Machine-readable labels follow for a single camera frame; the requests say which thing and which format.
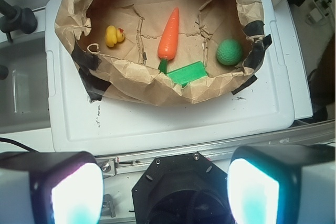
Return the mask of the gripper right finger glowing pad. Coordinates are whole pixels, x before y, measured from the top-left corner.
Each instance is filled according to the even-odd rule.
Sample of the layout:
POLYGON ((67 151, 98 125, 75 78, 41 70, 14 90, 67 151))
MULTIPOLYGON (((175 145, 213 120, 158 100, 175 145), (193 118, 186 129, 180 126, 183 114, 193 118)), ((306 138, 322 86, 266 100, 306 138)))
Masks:
POLYGON ((335 223, 335 147, 238 147, 227 194, 237 223, 335 223))

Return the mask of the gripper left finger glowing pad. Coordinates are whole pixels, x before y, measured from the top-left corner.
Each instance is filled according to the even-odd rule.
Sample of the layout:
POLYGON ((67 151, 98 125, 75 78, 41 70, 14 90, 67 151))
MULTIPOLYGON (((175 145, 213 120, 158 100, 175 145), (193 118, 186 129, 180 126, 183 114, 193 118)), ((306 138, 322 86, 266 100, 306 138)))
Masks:
POLYGON ((88 152, 1 153, 1 223, 98 223, 103 191, 88 152))

